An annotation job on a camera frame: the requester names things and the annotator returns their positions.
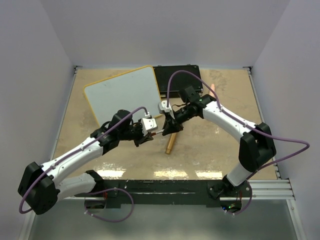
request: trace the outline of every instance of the black case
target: black case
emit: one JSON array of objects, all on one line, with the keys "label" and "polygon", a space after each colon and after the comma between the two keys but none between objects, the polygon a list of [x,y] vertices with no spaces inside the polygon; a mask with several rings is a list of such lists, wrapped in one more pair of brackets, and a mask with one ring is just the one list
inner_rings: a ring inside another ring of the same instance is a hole
[{"label": "black case", "polygon": [[[178,70],[186,70],[201,78],[198,65],[154,66],[155,78],[158,84],[161,98],[167,97],[168,81],[170,76]],[[202,82],[187,73],[179,73],[173,77],[169,96],[179,98],[178,92],[188,86],[192,86],[199,94],[203,93]]]}]

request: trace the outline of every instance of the white cable clip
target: white cable clip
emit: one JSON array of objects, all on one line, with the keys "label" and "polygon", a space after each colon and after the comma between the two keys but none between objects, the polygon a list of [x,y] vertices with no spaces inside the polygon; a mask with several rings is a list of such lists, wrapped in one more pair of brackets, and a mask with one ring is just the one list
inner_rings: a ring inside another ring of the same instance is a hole
[{"label": "white cable clip", "polygon": [[151,118],[150,112],[144,113],[144,117],[146,119],[150,119]]}]

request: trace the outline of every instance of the tan work surface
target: tan work surface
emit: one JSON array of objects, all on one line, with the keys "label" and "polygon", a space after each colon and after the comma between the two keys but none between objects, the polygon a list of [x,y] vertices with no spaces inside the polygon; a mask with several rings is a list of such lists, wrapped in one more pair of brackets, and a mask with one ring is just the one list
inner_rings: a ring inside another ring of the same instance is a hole
[{"label": "tan work surface", "polygon": [[[54,153],[58,157],[85,140],[99,126],[85,99],[83,87],[130,69],[79,69],[63,120]],[[237,115],[260,123],[258,107],[246,70],[201,69],[201,78],[215,84],[221,103]],[[172,98],[170,103],[181,104]],[[164,117],[157,118],[161,129]],[[87,170],[97,171],[104,179],[220,179],[239,162],[239,144],[223,129],[212,122],[194,117],[183,124],[170,155],[165,154],[169,135],[160,134],[153,141],[135,147],[131,141],[77,169],[71,177]],[[276,179],[273,166],[266,167],[253,179]]]}]

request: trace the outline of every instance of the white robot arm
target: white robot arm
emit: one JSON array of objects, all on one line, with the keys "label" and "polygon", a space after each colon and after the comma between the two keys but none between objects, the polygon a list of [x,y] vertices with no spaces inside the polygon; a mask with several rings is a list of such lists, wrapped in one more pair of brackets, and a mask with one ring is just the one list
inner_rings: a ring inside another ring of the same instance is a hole
[{"label": "white robot arm", "polygon": [[216,197],[222,191],[238,187],[247,180],[250,175],[276,155],[273,139],[257,134],[250,128],[257,129],[271,135],[270,128],[265,123],[256,124],[247,121],[232,111],[221,106],[225,112],[244,123],[239,124],[232,117],[221,111],[216,99],[210,95],[200,96],[192,86],[179,92],[185,106],[173,111],[166,100],[158,105],[159,112],[165,114],[165,123],[162,135],[172,134],[183,130],[182,123],[193,117],[201,117],[215,123],[227,133],[233,136],[239,143],[239,164],[223,178],[220,189],[216,191]]},{"label": "white robot arm", "polygon": [[65,179],[76,169],[116,148],[120,141],[134,141],[138,147],[153,139],[152,131],[158,129],[156,120],[146,113],[145,118],[133,123],[131,114],[119,110],[110,122],[96,129],[74,149],[42,165],[32,162],[25,168],[18,193],[37,215],[66,197],[104,189],[103,179],[93,170]]}]

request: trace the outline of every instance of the white wall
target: white wall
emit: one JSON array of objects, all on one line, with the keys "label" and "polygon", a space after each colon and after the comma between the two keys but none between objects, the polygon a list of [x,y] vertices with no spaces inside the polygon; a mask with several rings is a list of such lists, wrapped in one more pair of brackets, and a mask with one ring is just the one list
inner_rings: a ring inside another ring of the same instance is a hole
[{"label": "white wall", "polygon": [[17,239],[18,185],[27,164],[49,159],[72,65],[38,0],[0,4],[0,239]]},{"label": "white wall", "polygon": [[41,0],[83,66],[252,66],[289,0]]},{"label": "white wall", "polygon": [[[320,199],[320,1],[291,0],[253,67],[253,80],[273,134],[311,147],[279,165],[290,177],[309,240],[318,240]],[[277,143],[278,157],[298,149]]]}]

